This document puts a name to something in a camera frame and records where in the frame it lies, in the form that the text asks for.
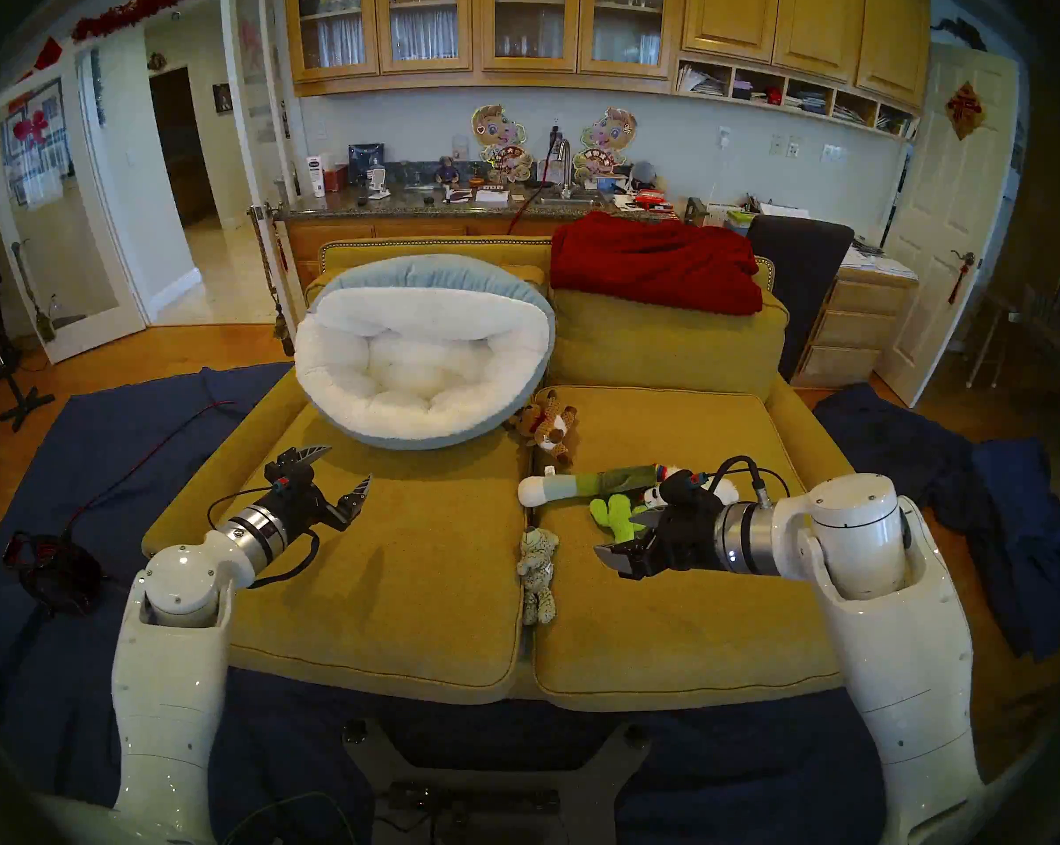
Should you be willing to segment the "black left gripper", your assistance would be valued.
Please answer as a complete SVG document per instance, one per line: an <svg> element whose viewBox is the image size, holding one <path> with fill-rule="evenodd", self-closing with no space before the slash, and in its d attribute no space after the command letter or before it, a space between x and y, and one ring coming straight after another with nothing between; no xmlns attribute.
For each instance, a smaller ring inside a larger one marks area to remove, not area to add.
<svg viewBox="0 0 1060 845"><path fill-rule="evenodd" d="M277 483L313 483L313 465L331 452L330 445L290 447L276 457ZM340 532L348 529L363 511L372 474L349 491L337 504L331 503L317 487L271 489L271 514L278 520L284 535L308 533L323 524Z"/></svg>

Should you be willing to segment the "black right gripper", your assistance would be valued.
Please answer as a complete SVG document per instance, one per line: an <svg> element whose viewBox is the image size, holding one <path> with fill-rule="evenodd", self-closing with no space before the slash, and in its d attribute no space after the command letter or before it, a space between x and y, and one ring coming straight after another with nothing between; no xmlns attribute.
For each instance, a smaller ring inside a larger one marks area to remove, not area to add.
<svg viewBox="0 0 1060 845"><path fill-rule="evenodd" d="M624 579L651 578L667 570L720 571L721 554L716 545L720 517L720 500L634 511L629 522L633 527L644 527L644 535L598 544L593 552Z"/></svg>

